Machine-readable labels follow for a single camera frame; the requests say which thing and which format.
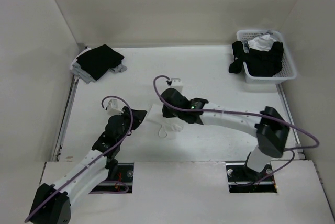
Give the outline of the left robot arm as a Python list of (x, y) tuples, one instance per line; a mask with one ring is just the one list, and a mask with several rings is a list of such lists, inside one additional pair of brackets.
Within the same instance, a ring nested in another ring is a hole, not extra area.
[(100, 182), (117, 177), (115, 157), (120, 145), (140, 126), (146, 114), (146, 110), (125, 106), (111, 116), (88, 154), (68, 174), (50, 185), (43, 183), (38, 187), (26, 222), (69, 223), (76, 203)]

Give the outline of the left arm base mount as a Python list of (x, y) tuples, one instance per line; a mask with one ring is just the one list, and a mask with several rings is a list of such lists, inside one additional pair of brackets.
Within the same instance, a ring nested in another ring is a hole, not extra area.
[(133, 189), (134, 163), (119, 163), (113, 159), (106, 165), (108, 176), (90, 194), (130, 194)]

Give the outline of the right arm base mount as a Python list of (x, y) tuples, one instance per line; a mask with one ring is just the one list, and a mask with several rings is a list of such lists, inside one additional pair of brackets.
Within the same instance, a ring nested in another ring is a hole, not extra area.
[(247, 168), (243, 162), (226, 163), (230, 193), (277, 193), (272, 166), (267, 164), (262, 172)]

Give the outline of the white tank top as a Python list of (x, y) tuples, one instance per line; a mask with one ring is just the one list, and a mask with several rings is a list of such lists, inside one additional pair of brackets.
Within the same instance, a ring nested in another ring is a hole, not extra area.
[(146, 115), (146, 121), (160, 126), (158, 137), (160, 139), (175, 137), (175, 134), (184, 129), (184, 123), (178, 118), (164, 118), (162, 106), (153, 104)]

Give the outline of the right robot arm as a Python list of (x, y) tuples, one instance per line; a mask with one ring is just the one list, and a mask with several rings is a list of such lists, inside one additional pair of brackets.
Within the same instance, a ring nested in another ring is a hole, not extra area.
[(261, 175), (265, 166), (273, 158), (281, 158), (289, 134), (289, 126), (276, 109), (266, 106), (261, 117), (253, 119), (249, 115), (225, 114), (224, 109), (203, 98), (191, 100), (178, 90), (168, 88), (161, 94), (164, 103), (164, 118), (178, 118), (188, 124), (221, 126), (247, 133), (257, 139), (257, 145), (248, 155), (243, 174), (249, 180)]

